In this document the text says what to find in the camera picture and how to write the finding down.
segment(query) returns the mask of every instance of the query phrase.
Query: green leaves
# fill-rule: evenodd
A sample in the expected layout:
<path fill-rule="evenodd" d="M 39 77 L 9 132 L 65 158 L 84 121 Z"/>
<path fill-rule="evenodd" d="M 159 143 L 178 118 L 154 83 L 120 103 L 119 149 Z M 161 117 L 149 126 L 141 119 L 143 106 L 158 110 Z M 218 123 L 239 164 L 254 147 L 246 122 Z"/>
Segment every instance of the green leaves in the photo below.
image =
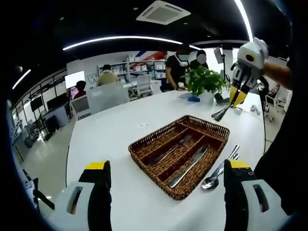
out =
<path fill-rule="evenodd" d="M 229 84 L 221 78 L 220 74 L 211 71 L 199 65 L 195 70 L 191 71 L 185 76 L 189 79 L 188 91 L 192 91 L 195 96 L 199 96 L 205 90 L 215 93 L 221 93 L 222 88 L 228 88 Z"/>

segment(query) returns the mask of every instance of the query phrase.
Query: potted plant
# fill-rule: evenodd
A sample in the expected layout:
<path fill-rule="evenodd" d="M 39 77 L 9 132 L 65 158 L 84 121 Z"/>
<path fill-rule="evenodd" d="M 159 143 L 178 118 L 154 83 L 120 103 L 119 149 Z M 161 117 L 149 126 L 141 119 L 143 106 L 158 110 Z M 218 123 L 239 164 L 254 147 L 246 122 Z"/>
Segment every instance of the potted plant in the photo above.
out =
<path fill-rule="evenodd" d="M 213 105 L 214 94 L 221 93 L 222 88 L 228 89 L 229 84 L 222 76 L 212 70 L 208 70 L 199 65 L 195 70 L 190 69 L 185 75 L 188 82 L 188 91 L 192 91 L 194 96 L 200 99 L 200 102 L 209 106 Z"/>

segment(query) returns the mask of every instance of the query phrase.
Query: person in yellow shirt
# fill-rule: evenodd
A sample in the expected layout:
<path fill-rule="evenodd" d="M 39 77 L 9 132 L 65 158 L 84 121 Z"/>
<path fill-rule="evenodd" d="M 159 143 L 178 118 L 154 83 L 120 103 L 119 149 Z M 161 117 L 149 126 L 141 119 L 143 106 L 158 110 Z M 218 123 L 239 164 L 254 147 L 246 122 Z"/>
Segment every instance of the person in yellow shirt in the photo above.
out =
<path fill-rule="evenodd" d="M 114 73 L 112 73 L 110 69 L 111 69 L 111 66 L 109 64 L 105 64 L 103 66 L 103 73 L 97 80 L 97 86 L 119 81 L 118 77 Z"/>

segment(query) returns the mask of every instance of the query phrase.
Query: led light strip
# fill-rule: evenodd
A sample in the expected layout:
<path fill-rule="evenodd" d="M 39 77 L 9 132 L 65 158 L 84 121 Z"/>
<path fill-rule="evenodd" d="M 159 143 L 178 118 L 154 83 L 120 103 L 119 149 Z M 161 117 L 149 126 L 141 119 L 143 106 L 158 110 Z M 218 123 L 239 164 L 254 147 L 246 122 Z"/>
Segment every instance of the led light strip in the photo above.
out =
<path fill-rule="evenodd" d="M 68 49 L 71 49 L 73 47 L 77 47 L 83 44 L 87 44 L 87 43 L 91 43 L 91 42 L 98 42 L 98 41 L 105 41 L 105 40 L 114 40 L 114 39 L 149 39 L 149 40 L 158 40 L 158 41 L 163 41 L 163 42 L 171 42 L 171 43 L 176 43 L 176 44 L 183 44 L 182 42 L 178 42 L 178 41 L 174 41 L 174 40 L 169 40 L 169 39 L 165 39 L 165 38 L 156 38 L 156 37 L 147 37 L 147 36 L 114 36 L 114 37 L 105 37 L 105 38 L 97 38 L 97 39 L 91 39 L 88 41 L 84 41 L 84 42 L 80 42 L 80 43 L 76 43 L 74 45 L 68 46 L 68 47 L 64 47 L 63 51 L 66 51 Z M 196 50 L 201 50 L 198 47 L 189 45 L 191 48 L 196 49 Z"/>
<path fill-rule="evenodd" d="M 12 87 L 12 89 L 14 90 L 14 88 L 16 88 L 16 86 L 20 83 L 21 80 L 24 79 L 24 77 L 26 77 L 27 74 L 29 74 L 31 71 L 31 69 L 27 70 L 26 73 L 23 74 L 23 76 L 20 77 L 20 79 L 14 84 L 14 86 Z"/>
<path fill-rule="evenodd" d="M 250 27 L 249 20 L 248 20 L 246 11 L 244 9 L 244 6 L 243 6 L 241 0 L 234 0 L 234 1 L 236 3 L 237 7 L 239 8 L 239 10 L 241 12 L 241 15 L 242 15 L 242 18 L 244 20 L 244 23 L 245 23 L 245 26 L 246 26 L 246 30 L 247 30 L 247 33 L 248 33 L 248 37 L 249 37 L 249 41 L 253 42 L 254 41 L 254 37 L 252 35 L 251 27 Z"/>

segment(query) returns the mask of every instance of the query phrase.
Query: hand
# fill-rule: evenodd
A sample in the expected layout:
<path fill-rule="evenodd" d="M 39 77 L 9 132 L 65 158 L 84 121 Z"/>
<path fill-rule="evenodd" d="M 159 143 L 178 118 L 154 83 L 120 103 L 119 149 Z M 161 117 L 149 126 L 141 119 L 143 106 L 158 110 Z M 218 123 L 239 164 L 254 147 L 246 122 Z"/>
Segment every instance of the hand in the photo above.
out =
<path fill-rule="evenodd" d="M 178 88 L 177 90 L 178 91 L 185 91 L 186 89 L 185 88 Z"/>

